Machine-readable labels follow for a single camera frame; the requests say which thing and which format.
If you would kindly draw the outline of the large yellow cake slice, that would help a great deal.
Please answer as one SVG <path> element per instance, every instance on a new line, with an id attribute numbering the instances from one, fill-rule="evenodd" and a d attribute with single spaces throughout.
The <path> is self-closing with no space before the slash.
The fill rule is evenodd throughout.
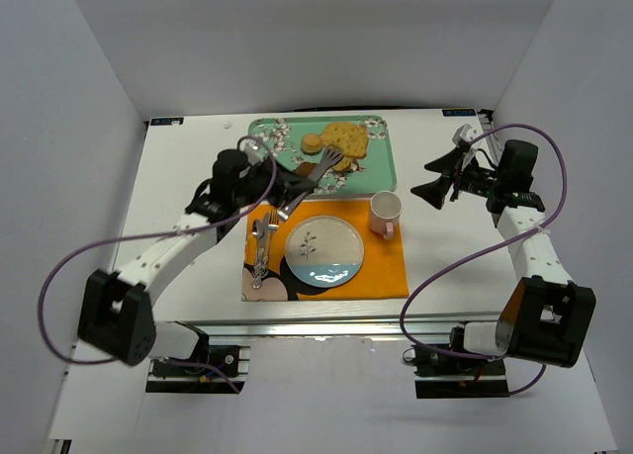
<path id="1" fill-rule="evenodd" d="M 321 133 L 325 146 L 340 149 L 344 156 L 365 158 L 369 145 L 369 136 L 365 126 L 349 122 L 334 122 Z"/>

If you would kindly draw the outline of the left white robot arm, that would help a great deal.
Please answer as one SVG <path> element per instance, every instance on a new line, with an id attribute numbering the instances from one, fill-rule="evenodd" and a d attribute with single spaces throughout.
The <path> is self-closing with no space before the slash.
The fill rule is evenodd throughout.
<path id="1" fill-rule="evenodd" d="M 316 184 L 272 157 L 258 158 L 236 148 L 221 151 L 211 177 L 196 188 L 174 230 L 115 271 L 97 270 L 89 276 L 80 340 L 128 366 L 146 358 L 200 361 L 207 336 L 184 322 L 155 321 L 152 309 L 159 296 L 232 230 L 241 209 L 261 201 L 284 208 L 302 201 Z"/>

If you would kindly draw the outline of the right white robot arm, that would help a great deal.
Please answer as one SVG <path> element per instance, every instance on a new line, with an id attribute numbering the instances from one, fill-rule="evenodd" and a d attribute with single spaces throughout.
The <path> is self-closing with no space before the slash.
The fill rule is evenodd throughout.
<path id="1" fill-rule="evenodd" d="M 459 327 L 458 350 L 570 368 L 579 358 L 596 298 L 564 269 L 546 232 L 545 207 L 530 189 L 538 148 L 511 139 L 492 169 L 481 166 L 475 154 L 458 139 L 450 152 L 425 164 L 437 179 L 411 190 L 436 209 L 462 192 L 485 198 L 517 278 L 497 321 Z"/>

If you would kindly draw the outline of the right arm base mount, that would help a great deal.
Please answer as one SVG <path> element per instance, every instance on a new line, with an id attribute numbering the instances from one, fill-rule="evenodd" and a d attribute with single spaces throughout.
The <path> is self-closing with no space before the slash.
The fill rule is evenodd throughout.
<path id="1" fill-rule="evenodd" d="M 500 360 L 464 358 L 466 324 L 458 323 L 446 343 L 423 347 L 410 343 L 402 361 L 413 369 L 418 400 L 504 399 L 509 397 Z"/>

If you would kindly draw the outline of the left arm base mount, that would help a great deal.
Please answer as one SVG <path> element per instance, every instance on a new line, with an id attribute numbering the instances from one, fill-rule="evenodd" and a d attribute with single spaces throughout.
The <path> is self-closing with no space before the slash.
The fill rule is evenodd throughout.
<path id="1" fill-rule="evenodd" d="M 193 366 L 152 360 L 145 383 L 149 394 L 237 395 L 244 387 L 250 347 L 213 342 Z"/>

